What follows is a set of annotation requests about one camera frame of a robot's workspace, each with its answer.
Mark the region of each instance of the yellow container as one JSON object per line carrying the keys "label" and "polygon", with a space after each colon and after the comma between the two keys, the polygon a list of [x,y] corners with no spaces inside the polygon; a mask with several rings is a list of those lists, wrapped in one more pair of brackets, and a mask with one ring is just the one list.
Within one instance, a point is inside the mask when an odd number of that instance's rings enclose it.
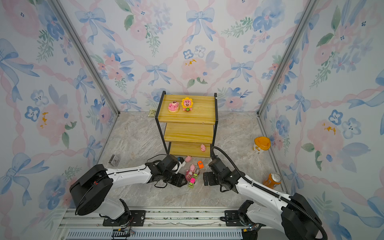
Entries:
{"label": "yellow container", "polygon": [[264,151],[267,151],[271,147],[271,140],[267,137],[257,137],[255,138],[255,144],[253,145],[253,150],[256,154],[260,154]]}

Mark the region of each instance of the wooden shelf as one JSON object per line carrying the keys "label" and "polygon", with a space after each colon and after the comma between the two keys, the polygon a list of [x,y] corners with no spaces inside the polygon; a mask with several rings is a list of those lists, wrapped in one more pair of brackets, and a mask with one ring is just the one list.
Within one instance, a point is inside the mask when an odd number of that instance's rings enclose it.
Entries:
{"label": "wooden shelf", "polygon": [[167,123],[164,140],[166,142],[195,142],[211,144],[214,127],[206,124]]}
{"label": "wooden shelf", "polygon": [[[181,106],[182,99],[186,97],[192,98],[193,101],[190,112],[183,111]],[[180,110],[177,113],[168,111],[168,106],[172,101],[179,102]],[[216,121],[215,97],[165,94],[157,119],[159,122],[214,125]]]}
{"label": "wooden shelf", "polygon": [[202,152],[200,143],[191,142],[172,142],[169,153],[175,156],[191,156],[191,157],[204,157],[210,158],[211,150],[209,145],[205,146],[206,151]]}

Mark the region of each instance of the bottom shelf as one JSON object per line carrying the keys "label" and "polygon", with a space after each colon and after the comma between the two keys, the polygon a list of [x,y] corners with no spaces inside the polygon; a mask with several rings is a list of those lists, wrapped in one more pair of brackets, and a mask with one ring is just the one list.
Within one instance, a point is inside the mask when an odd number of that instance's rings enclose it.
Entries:
{"label": "bottom shelf", "polygon": [[169,153],[175,156],[191,156],[210,158],[211,149],[208,144],[205,144],[206,151],[202,152],[201,143],[191,142],[172,142]]}

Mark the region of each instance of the wallpaper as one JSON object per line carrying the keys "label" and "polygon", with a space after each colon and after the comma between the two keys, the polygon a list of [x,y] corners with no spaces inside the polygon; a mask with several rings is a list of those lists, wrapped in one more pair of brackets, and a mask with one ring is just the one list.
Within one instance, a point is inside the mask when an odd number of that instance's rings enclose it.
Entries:
{"label": "wallpaper", "polygon": [[163,90],[257,111],[307,0],[61,3],[122,111],[157,108]]}
{"label": "wallpaper", "polygon": [[47,2],[0,11],[0,239],[51,239],[116,115]]}
{"label": "wallpaper", "polygon": [[291,194],[328,239],[384,239],[383,12],[321,0],[262,116]]}

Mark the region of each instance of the top shelf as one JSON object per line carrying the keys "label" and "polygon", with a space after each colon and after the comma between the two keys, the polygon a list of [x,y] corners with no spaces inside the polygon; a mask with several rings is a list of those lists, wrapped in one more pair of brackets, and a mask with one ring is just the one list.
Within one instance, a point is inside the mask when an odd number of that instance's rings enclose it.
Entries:
{"label": "top shelf", "polygon": [[[182,109],[181,102],[186,97],[192,98],[193,101],[190,112],[183,111]],[[168,111],[168,106],[172,101],[179,102],[180,109],[177,113],[170,113]],[[157,119],[159,122],[214,125],[216,121],[215,97],[164,94]]]}

